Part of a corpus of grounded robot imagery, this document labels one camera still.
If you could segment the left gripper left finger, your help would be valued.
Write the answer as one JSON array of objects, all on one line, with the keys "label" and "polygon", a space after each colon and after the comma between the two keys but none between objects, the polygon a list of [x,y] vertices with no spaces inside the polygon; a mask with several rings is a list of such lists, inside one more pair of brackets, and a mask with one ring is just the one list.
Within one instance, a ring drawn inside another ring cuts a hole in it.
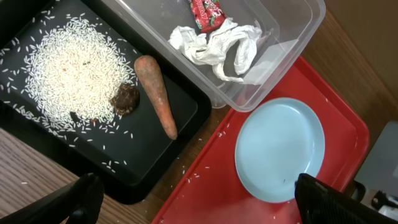
[{"label": "left gripper left finger", "polygon": [[104,199],[104,185],[95,174],[85,174],[46,197],[1,218],[1,224],[97,222]]}]

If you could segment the white rice pile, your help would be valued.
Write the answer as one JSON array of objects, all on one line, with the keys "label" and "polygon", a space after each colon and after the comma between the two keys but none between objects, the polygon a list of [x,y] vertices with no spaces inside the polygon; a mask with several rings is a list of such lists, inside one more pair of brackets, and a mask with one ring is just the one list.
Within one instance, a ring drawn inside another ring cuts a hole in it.
[{"label": "white rice pile", "polygon": [[127,160],[118,150],[134,135],[115,102],[137,85],[138,56],[90,12],[42,11],[1,47],[1,101],[32,126],[21,135],[29,146],[120,174]]}]

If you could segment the light blue plate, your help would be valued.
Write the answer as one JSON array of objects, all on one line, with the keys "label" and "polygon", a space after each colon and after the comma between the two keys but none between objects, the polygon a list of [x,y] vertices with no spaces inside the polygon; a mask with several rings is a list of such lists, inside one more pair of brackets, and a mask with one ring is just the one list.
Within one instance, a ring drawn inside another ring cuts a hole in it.
[{"label": "light blue plate", "polygon": [[323,126],[304,102],[276,98],[255,109],[239,131],[235,165],[244,188],[269,203],[292,200],[301,173],[318,175],[325,156]]}]

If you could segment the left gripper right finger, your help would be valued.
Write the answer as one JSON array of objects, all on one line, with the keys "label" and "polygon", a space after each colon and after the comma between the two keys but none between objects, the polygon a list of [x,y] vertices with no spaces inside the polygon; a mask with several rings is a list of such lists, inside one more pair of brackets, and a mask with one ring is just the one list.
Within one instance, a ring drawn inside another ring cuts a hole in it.
[{"label": "left gripper right finger", "polygon": [[295,200],[303,224],[397,224],[305,173],[295,183]]}]

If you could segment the orange carrot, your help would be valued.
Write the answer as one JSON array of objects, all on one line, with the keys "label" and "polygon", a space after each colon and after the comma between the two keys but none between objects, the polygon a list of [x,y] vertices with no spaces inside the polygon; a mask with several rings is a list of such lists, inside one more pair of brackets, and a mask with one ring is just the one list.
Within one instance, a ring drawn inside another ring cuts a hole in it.
[{"label": "orange carrot", "polygon": [[171,112],[169,98],[159,64],[150,55],[142,55],[134,62],[136,75],[149,97],[166,135],[176,140],[177,126]]}]

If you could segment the white napkin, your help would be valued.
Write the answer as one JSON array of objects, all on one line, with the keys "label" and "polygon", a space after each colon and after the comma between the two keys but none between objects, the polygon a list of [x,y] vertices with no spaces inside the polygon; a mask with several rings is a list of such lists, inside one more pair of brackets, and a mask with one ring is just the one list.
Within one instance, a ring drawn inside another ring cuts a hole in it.
[{"label": "white napkin", "polygon": [[261,35],[261,28],[252,25],[239,26],[229,17],[209,37],[206,34],[196,34],[191,27],[178,26],[172,31],[169,44],[195,65],[212,66],[213,73],[220,80],[243,83],[243,78],[225,75],[226,55],[239,42],[234,71],[237,75],[246,73],[257,54],[257,43]]}]

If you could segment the brown food scrap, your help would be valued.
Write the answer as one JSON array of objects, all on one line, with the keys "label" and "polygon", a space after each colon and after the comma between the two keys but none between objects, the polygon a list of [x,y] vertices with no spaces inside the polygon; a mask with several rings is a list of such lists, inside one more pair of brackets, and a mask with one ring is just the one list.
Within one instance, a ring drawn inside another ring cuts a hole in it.
[{"label": "brown food scrap", "polygon": [[116,114],[124,116],[131,114],[139,105],[139,90],[127,83],[122,83],[114,97],[110,99]]}]

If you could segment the red sauce packet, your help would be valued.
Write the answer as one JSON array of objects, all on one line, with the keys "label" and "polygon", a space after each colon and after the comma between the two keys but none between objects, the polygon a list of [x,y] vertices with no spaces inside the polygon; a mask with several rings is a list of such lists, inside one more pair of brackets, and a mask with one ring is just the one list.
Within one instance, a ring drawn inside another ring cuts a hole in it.
[{"label": "red sauce packet", "polygon": [[189,0],[189,3],[201,33],[218,29],[227,18],[219,0]]}]

